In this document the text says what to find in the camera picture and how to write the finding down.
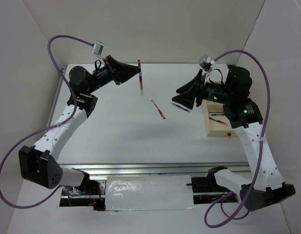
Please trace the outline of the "purple pen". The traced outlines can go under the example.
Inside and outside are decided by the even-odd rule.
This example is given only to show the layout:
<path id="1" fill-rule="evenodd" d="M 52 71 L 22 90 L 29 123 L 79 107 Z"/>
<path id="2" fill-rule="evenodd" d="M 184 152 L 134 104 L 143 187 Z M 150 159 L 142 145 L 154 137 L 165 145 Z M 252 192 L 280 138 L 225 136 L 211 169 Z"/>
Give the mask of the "purple pen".
<path id="1" fill-rule="evenodd" d="M 179 104 L 176 104 L 176 103 L 173 103 L 173 102 L 169 102 L 169 103 L 170 103 L 171 105 L 173 105 L 173 106 L 179 108 L 179 109 L 182 109 L 182 110 L 188 112 L 188 113 L 190 112 L 190 110 L 186 109 L 185 107 L 182 107 L 182 106 L 179 105 Z"/>

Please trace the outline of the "red capped pen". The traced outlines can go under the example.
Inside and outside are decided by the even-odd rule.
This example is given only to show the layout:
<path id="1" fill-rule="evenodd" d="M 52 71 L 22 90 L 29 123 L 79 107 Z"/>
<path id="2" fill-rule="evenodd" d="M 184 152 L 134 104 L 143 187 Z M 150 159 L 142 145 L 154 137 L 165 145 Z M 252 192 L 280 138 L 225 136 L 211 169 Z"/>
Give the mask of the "red capped pen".
<path id="1" fill-rule="evenodd" d="M 166 119 L 166 117 L 164 116 L 163 112 L 161 111 L 161 109 L 157 106 L 157 104 L 154 102 L 153 99 L 147 99 L 148 102 L 151 102 L 155 108 L 157 109 L 159 115 L 161 116 L 162 119 Z"/>

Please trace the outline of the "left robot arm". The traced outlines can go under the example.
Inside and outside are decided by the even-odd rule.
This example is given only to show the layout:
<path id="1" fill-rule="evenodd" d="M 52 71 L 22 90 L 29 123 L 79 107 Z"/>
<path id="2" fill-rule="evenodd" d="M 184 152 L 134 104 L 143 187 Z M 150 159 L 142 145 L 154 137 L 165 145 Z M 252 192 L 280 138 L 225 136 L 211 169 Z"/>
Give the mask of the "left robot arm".
<path id="1" fill-rule="evenodd" d="M 74 168 L 62 168 L 57 159 L 73 133 L 95 109 L 98 98 L 93 92 L 112 81 L 117 85 L 123 84 L 140 73 L 141 69 L 118 62 L 110 55 L 102 62 L 95 61 L 94 67 L 92 73 L 82 66 L 75 66 L 70 70 L 69 85 L 73 93 L 63 113 L 41 139 L 31 147 L 22 146 L 19 150 L 23 179 L 48 189 L 59 185 L 71 186 L 81 195 L 89 192 L 91 186 L 99 186 L 90 179 L 88 173 Z"/>

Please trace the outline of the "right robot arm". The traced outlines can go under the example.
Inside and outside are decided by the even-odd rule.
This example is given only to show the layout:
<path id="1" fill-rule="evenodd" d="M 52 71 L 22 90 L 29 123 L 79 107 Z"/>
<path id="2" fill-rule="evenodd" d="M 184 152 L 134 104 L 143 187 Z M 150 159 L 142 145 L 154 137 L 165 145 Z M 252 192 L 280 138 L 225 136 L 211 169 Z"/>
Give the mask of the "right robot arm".
<path id="1" fill-rule="evenodd" d="M 176 90 L 172 98 L 188 109 L 199 107 L 204 100 L 223 105 L 225 117 L 238 136 L 251 169 L 252 182 L 216 167 L 208 172 L 207 185 L 212 191 L 222 187 L 236 194 L 238 201 L 250 212 L 276 204 L 295 195 L 294 185 L 287 184 L 279 172 L 263 130 L 263 117 L 258 105 L 249 98 L 252 78 L 242 67 L 229 70 L 225 81 L 207 81 L 199 70 L 187 84 Z"/>

